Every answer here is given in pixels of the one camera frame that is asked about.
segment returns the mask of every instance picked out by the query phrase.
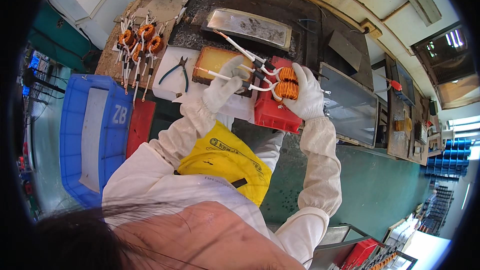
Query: green floor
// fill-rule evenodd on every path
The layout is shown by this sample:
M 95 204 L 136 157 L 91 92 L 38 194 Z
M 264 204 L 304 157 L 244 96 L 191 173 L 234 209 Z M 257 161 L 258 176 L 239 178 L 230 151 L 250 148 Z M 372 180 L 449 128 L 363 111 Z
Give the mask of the green floor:
M 150 138 L 167 129 L 180 118 L 180 105 L 158 98 Z M 62 111 L 61 99 L 52 99 L 34 123 L 35 187 L 39 206 L 44 212 L 76 206 L 65 192 L 58 164 L 58 133 Z M 272 129 L 235 120 L 232 132 L 252 149 Z M 297 210 L 307 159 L 299 148 L 298 135 L 285 136 L 280 159 L 272 176 L 270 188 L 260 207 L 267 223 L 281 224 Z M 342 164 L 343 202 L 330 219 L 330 225 L 348 223 L 375 238 L 382 238 L 387 227 L 411 213 L 428 194 L 428 181 L 419 176 L 419 165 L 337 146 Z

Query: blue storage bin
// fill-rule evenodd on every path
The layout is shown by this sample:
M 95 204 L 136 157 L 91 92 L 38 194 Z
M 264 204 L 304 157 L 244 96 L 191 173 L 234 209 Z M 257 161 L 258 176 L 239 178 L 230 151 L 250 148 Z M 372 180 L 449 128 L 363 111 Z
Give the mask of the blue storage bin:
M 108 90 L 98 152 L 100 194 L 79 182 L 82 129 L 90 88 Z M 103 188 L 125 161 L 133 98 L 133 94 L 125 95 L 125 89 L 110 76 L 72 74 L 68 81 L 60 121 L 60 171 L 63 187 L 83 207 L 101 205 Z

